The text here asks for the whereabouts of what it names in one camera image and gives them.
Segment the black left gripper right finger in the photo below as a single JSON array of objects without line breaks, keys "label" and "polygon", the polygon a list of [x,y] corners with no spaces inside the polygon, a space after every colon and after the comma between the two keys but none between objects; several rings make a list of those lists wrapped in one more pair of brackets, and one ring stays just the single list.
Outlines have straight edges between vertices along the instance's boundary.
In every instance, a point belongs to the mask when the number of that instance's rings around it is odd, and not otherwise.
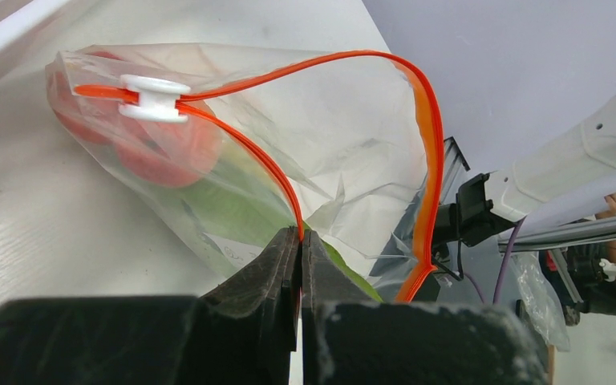
[{"label": "black left gripper right finger", "polygon": [[315,231],[302,243],[306,384],[545,384],[533,337],[499,306],[381,303],[329,258]]}]

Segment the pink peach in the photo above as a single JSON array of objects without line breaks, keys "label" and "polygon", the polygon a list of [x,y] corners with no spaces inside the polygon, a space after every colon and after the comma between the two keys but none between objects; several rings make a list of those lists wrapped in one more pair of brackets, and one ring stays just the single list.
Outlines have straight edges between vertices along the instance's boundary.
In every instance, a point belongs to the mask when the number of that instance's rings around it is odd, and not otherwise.
[{"label": "pink peach", "polygon": [[119,162],[142,180],[183,188],[211,172],[224,144],[222,130],[201,117],[183,124],[120,117],[124,137],[113,148]]}]

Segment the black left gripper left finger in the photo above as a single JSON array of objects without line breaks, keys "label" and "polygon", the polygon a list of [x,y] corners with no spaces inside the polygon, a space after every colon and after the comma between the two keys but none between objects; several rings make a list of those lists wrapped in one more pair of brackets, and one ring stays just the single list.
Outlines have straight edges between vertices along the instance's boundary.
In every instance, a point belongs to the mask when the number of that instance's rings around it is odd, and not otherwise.
[{"label": "black left gripper left finger", "polygon": [[286,384],[300,233],[280,229],[207,294],[23,298],[0,305],[0,384]]}]

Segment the red tomato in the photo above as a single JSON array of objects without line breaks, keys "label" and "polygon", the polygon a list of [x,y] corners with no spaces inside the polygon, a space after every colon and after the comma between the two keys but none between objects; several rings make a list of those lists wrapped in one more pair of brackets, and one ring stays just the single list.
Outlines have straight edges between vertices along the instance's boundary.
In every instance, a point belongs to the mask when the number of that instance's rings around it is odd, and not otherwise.
[{"label": "red tomato", "polygon": [[118,112],[114,100],[81,98],[72,94],[61,59],[46,65],[47,101],[58,121],[78,140],[109,145],[117,133],[140,126]]}]

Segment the green leaf vegetable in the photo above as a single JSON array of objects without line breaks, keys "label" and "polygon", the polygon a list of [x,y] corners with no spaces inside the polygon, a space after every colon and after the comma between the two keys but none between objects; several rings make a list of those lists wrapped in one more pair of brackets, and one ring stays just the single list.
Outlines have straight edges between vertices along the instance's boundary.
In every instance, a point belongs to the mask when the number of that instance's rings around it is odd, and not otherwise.
[{"label": "green leaf vegetable", "polygon": [[297,224],[264,172],[219,165],[212,178],[180,189],[179,199],[191,221],[186,245],[225,278],[256,258],[278,230]]}]

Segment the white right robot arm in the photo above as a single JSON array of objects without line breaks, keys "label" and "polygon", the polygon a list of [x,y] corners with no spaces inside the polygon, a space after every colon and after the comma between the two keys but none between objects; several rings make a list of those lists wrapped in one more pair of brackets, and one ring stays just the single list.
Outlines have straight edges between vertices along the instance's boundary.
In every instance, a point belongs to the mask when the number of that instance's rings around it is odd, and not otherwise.
[{"label": "white right robot arm", "polygon": [[542,205],[616,176],[616,95],[590,117],[506,168],[464,182],[441,205],[432,244],[474,246]]}]

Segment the clear zip top bag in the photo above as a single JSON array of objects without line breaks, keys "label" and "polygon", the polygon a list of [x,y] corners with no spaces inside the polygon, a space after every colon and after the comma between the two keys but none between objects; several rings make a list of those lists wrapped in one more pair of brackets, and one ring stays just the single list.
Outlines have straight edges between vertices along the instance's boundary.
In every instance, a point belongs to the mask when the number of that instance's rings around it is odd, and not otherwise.
[{"label": "clear zip top bag", "polygon": [[[114,100],[126,118],[216,124],[221,154],[199,180],[219,165],[264,172],[294,215],[290,227],[315,231],[372,298],[409,302],[434,271],[444,128],[428,77],[406,59],[204,43],[91,46],[55,59],[73,95]],[[182,188],[134,175],[114,142],[76,140],[185,243]]]}]

